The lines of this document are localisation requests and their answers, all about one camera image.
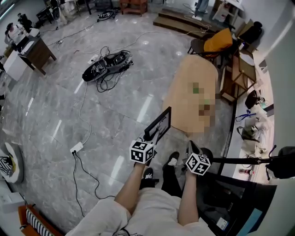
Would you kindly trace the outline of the person's right shoe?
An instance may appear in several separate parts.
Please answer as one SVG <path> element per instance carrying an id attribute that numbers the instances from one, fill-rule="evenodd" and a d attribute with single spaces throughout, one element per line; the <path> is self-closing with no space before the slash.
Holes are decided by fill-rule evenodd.
<path id="1" fill-rule="evenodd" d="M 162 170 L 164 170 L 167 166 L 176 167 L 179 155 L 180 155 L 179 152 L 177 151 L 173 152 L 169 156 L 167 162 L 163 165 Z"/>

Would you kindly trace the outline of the white box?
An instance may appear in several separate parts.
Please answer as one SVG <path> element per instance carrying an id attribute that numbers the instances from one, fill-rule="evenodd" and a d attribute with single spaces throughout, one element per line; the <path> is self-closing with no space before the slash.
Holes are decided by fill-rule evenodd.
<path id="1" fill-rule="evenodd" d="M 4 63 L 6 73 L 18 81 L 23 75 L 28 65 L 21 59 L 16 51 L 13 51 Z"/>

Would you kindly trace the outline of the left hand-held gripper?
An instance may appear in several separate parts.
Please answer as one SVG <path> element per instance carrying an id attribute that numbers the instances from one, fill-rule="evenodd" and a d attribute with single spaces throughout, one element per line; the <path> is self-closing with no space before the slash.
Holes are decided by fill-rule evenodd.
<path id="1" fill-rule="evenodd" d="M 148 142 L 145 136 L 139 136 L 136 140 L 133 140 L 130 145 L 130 161 L 149 166 L 157 154 L 159 136 L 160 131 L 156 130 L 151 142 Z"/>

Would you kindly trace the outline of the black coat rack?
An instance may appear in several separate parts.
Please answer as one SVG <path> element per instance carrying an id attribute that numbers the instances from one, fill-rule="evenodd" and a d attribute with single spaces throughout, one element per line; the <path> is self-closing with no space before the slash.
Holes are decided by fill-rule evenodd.
<path id="1" fill-rule="evenodd" d="M 210 163 L 221 163 L 221 164 L 241 164 L 241 165 L 261 165 L 266 164 L 266 169 L 269 169 L 273 172 L 274 176 L 279 178 L 280 168 L 278 160 L 275 157 L 270 157 L 267 159 L 262 158 L 214 158 L 212 152 L 204 147 L 201 147 L 203 151 L 203 156 L 208 157 Z"/>

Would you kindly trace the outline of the brown wooden cabinet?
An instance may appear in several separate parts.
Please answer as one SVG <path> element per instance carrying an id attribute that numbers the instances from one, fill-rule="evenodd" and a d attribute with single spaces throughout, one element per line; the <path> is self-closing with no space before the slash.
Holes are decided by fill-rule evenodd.
<path id="1" fill-rule="evenodd" d="M 142 16 L 148 11 L 148 0 L 119 0 L 121 13 L 134 13 Z"/>

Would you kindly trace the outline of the blue book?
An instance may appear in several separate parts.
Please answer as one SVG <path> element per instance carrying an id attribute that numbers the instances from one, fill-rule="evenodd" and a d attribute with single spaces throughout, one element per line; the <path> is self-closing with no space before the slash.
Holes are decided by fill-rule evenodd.
<path id="1" fill-rule="evenodd" d="M 237 236 L 246 236 L 249 233 L 249 231 L 254 227 L 261 215 L 262 211 L 255 208 Z"/>

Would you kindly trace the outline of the black printed bag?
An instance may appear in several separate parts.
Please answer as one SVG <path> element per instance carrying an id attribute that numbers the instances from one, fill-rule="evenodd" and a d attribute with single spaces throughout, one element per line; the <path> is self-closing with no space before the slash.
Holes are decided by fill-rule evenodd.
<path id="1" fill-rule="evenodd" d="M 98 15 L 97 22 L 105 21 L 108 19 L 114 19 L 116 15 L 118 14 L 118 9 L 108 9 L 105 10 L 102 14 Z"/>

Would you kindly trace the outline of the person's left forearm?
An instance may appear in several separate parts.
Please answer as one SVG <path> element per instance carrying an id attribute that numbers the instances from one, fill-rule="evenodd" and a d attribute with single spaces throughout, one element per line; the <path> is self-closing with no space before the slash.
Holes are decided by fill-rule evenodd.
<path id="1" fill-rule="evenodd" d="M 115 201 L 124 207 L 131 215 L 136 207 L 138 192 L 145 164 L 136 163 L 127 181 L 115 197 Z"/>

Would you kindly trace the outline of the white cloth bag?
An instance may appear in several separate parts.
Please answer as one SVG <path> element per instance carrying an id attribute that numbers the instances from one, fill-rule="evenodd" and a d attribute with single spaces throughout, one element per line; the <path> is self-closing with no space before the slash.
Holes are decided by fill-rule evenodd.
<path id="1" fill-rule="evenodd" d="M 268 149 L 268 133 L 271 129 L 271 121 L 266 112 L 256 111 L 250 117 L 245 119 L 244 127 L 251 127 L 254 131 L 254 138 L 259 140 L 260 143 L 254 142 L 254 150 L 259 153 L 266 153 Z"/>

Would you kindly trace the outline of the dark round chair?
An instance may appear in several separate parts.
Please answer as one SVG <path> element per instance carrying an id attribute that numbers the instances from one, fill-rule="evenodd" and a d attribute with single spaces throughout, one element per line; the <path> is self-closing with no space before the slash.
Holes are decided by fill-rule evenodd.
<path id="1" fill-rule="evenodd" d="M 214 33 L 208 33 L 202 36 L 200 39 L 198 38 L 193 39 L 190 43 L 188 54 L 197 54 L 207 60 L 214 60 L 219 55 L 223 55 L 226 51 L 228 51 L 232 47 L 232 45 L 230 45 L 225 48 L 219 49 L 218 51 L 205 51 L 204 49 L 205 42 L 211 39 L 214 35 L 215 35 Z"/>

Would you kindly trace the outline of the dark hanging bag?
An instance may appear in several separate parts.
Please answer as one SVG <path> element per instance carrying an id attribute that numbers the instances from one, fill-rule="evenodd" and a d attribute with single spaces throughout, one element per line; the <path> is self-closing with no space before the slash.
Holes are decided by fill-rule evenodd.
<path id="1" fill-rule="evenodd" d="M 287 146 L 279 150 L 278 156 L 271 157 L 266 168 L 273 172 L 275 178 L 287 179 L 295 177 L 295 147 Z"/>

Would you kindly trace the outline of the black picture frame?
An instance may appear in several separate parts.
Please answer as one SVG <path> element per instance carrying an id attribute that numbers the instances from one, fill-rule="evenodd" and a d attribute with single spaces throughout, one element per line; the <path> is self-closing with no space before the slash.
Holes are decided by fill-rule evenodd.
<path id="1" fill-rule="evenodd" d="M 156 130 L 160 131 L 159 140 L 171 127 L 171 107 L 165 109 L 145 130 L 144 136 L 148 142 L 153 140 Z"/>

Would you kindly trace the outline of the orange cushion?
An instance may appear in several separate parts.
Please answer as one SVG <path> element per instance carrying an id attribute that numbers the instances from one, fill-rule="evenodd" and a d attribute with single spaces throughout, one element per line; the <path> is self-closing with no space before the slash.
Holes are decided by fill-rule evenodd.
<path id="1" fill-rule="evenodd" d="M 223 29 L 204 43 L 204 52 L 218 52 L 233 44 L 231 31 L 229 28 Z"/>

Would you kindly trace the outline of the orange box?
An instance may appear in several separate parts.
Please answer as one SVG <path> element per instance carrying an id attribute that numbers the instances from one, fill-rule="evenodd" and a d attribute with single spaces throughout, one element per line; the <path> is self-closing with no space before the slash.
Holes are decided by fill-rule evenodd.
<path id="1" fill-rule="evenodd" d="M 35 204 L 19 206 L 18 215 L 20 230 L 25 236 L 65 236 L 65 233 L 46 218 Z"/>

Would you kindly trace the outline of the wooden steps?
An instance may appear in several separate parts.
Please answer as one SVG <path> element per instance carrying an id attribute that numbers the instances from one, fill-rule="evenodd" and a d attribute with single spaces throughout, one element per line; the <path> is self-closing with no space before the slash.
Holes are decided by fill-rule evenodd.
<path id="1" fill-rule="evenodd" d="M 222 28 L 204 20 L 197 20 L 190 15 L 162 9 L 153 21 L 153 25 L 173 30 L 193 38 L 202 38 L 206 35 L 214 35 Z"/>

